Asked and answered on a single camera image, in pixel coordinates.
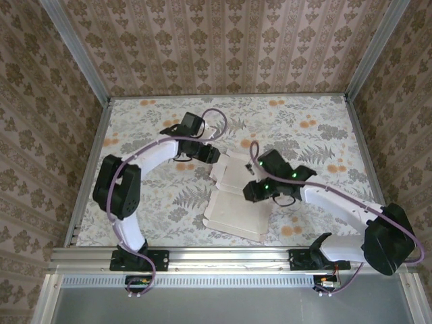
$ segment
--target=table surface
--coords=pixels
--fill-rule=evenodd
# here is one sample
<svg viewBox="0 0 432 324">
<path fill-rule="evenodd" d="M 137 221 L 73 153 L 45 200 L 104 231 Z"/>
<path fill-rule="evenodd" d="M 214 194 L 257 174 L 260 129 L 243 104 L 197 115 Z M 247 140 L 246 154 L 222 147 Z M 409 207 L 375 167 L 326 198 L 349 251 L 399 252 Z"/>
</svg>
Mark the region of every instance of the table surface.
<svg viewBox="0 0 432 324">
<path fill-rule="evenodd" d="M 373 201 L 342 96 L 116 99 L 111 105 L 93 185 L 108 154 L 127 155 L 153 141 L 163 128 L 181 121 L 185 112 L 200 115 L 215 107 L 229 122 L 226 135 L 213 143 L 222 153 L 230 149 L 247 154 L 251 140 L 258 140 L 261 152 L 275 148 L 293 167 L 306 165 L 330 184 Z M 217 113 L 206 116 L 206 122 L 219 129 L 223 125 Z M 323 232 L 356 233 L 341 219 L 303 202 L 286 208 L 274 205 L 263 243 L 207 229 L 203 213 L 216 189 L 210 169 L 195 160 L 168 161 L 142 181 L 138 222 L 151 246 L 295 246 L 309 245 Z M 116 244 L 106 214 L 90 195 L 77 245 Z"/>
</svg>

